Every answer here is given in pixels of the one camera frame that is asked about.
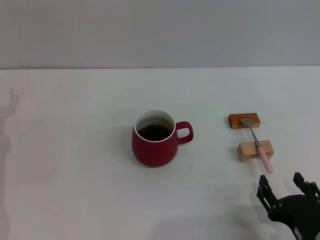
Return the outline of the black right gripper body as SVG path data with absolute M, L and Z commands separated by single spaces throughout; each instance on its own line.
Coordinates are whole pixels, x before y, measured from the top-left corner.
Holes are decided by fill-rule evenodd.
M 289 195 L 266 202 L 268 218 L 286 225 L 297 240 L 320 238 L 320 198 Z

